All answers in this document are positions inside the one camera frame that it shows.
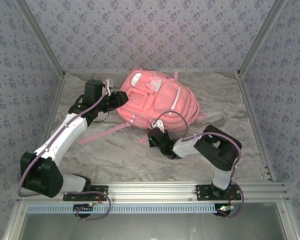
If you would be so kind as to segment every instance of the gray marble surface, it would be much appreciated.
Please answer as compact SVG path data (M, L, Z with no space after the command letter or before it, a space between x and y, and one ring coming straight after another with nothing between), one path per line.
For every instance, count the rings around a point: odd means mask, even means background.
M85 81L91 78L114 82L118 90L128 72L69 74L57 109L53 129L64 120L69 107L84 93ZM215 72L180 72L179 81L191 88L206 112L206 118L189 127L187 136L199 133L207 125L214 125L237 138L242 143L242 159L235 172L235 179L266 179L264 165L258 150L246 107L237 80ZM65 154L60 170L64 174L81 174L93 182L128 181L210 181L214 167L202 156L191 155L178 160L169 160L148 142L139 140L147 131L136 127L119 130L95 141L81 144L82 138L94 135L123 123L116 111L102 123L93 123L72 144Z

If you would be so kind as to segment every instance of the wall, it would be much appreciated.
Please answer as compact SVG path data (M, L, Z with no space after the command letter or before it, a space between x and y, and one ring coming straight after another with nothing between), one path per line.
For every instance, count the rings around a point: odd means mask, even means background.
M27 0L63 70L236 70L273 0Z
M300 222L300 0L289 1L244 77L278 181Z
M13 0L0 0L0 237L17 195L20 157L38 147L58 82Z

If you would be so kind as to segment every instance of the purple cable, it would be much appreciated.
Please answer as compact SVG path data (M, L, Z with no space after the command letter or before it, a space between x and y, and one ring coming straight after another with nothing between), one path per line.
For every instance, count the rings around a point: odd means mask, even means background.
M226 135L223 135L221 133L217 133L217 132L201 132L197 135L194 135L194 136L190 136L190 137L187 137L187 138L184 138L184 139L181 139L182 142L187 142L187 141L191 141L197 137L201 137L201 136L206 136L206 135L211 135L211 136L217 136L217 137L220 137L220 138L223 138L225 140L228 140L230 143L232 143L232 145L236 148L236 150L238 151L238 157L236 158L236 160L234 161L233 163L233 170L231 172L231 175L230 175L230 184L232 183L232 179L235 175L235 170L236 170L236 166L237 166L237 163L239 162L239 160L241 159L241 149L240 147L236 144L235 141L233 141L231 138L229 138L228 136ZM241 187L236 183L236 182L233 182L239 189L240 193L241 193L241 198L242 198L242 202L241 202L241 205L240 205L240 208L237 212L235 212L233 215L231 216L220 216L221 218L225 218L225 219L232 219L234 218L235 216L237 216L242 208L244 207L244 203L245 203L245 198L244 198L244 193L241 189ZM222 211L218 211L218 213L221 213L223 215L226 215L224 212Z
M91 107L89 107L88 109L84 110L83 112L79 113L78 115L74 116L73 118L71 118L61 129L60 131L52 138L52 140L48 143L48 145L46 146L46 148L40 152L34 159L33 161L28 165L28 167L25 169L20 182L19 182L19 186L17 189L17 194L19 197L33 197L33 196L38 196L40 194L38 193L31 193L31 194L27 194L27 195L23 195L21 193L21 188L22 185L24 184L24 181L26 179L27 174L29 173L30 169L33 167L33 165L39 160L39 158L46 152L46 149L49 149L52 144L57 140L57 138L62 134L62 132L67 128L67 125L71 124L74 120L76 120L77 118L79 118L80 116L82 116L83 114L86 114L87 112L89 112L90 110L92 110L93 108L95 108L100 102L101 100L104 98L104 96L106 95L107 92L107 88L108 88L108 83L107 81L104 81L104 91L102 92L101 97L99 98L98 101L95 102L95 104L93 104Z
M79 212L82 209L82 207L79 207L76 210L76 214L75 214L76 217L78 218L78 220L93 221L93 220L103 219L104 217L106 217L109 214L109 212L111 210L111 200L110 200L110 198L108 197L108 195L104 194L101 191L83 191L83 192L71 191L71 192L68 192L68 194L78 194L78 195L81 195L81 194L100 194L100 195L104 196L108 200L108 202L109 202L109 207L106 210L106 212L104 214L102 214L101 216L97 216L97 217L91 217L91 218L82 218L82 217L79 217Z

